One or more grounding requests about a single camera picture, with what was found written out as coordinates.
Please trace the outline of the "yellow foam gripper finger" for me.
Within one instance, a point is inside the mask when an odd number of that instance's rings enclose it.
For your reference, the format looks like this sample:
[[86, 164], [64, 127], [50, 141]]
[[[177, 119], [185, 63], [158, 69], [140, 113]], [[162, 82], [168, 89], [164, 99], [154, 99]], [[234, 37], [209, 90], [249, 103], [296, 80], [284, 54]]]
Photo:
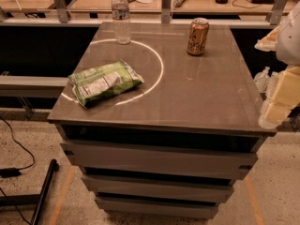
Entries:
[[300, 67], [273, 72], [262, 104], [260, 125], [281, 125], [300, 103]]
[[277, 48], [278, 29], [279, 27], [277, 26], [265, 37], [258, 39], [254, 48], [263, 52], [274, 52]]

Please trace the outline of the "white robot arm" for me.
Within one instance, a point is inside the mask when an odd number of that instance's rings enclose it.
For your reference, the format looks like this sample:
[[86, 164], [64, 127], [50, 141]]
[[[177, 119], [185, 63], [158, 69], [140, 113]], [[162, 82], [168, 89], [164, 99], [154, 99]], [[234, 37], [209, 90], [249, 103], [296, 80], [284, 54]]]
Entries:
[[284, 21], [257, 41], [255, 49], [275, 52], [287, 67], [273, 73], [266, 87], [259, 125], [273, 129], [281, 125], [300, 103], [300, 2]]

